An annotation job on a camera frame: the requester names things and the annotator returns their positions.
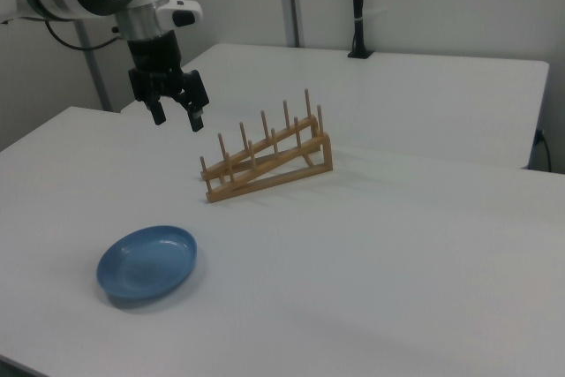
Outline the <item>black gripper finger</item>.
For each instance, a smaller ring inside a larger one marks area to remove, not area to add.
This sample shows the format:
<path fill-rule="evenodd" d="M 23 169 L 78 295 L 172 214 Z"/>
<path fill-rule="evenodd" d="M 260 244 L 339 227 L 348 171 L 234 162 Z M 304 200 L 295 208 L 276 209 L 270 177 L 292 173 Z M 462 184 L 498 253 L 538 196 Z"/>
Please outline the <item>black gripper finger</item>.
<path fill-rule="evenodd" d="M 148 100 L 145 100 L 145 104 L 156 125 L 161 125 L 166 121 L 162 104 L 158 98 L 149 98 Z"/>
<path fill-rule="evenodd" d="M 209 104 L 207 91 L 204 87 L 200 73 L 196 70 L 182 72 L 180 77 L 180 90 L 175 101 L 186 111 L 191 128 L 194 132 L 203 127 L 203 109 Z"/>

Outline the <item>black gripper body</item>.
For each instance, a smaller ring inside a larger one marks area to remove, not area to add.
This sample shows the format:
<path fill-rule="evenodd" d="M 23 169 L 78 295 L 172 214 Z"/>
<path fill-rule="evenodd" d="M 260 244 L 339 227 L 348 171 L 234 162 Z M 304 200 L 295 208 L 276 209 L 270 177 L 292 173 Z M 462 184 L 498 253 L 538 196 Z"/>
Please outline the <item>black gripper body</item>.
<path fill-rule="evenodd" d="M 181 52 L 174 31 L 151 39 L 128 41 L 134 66 L 128 71 L 134 98 L 157 102 L 182 92 Z"/>

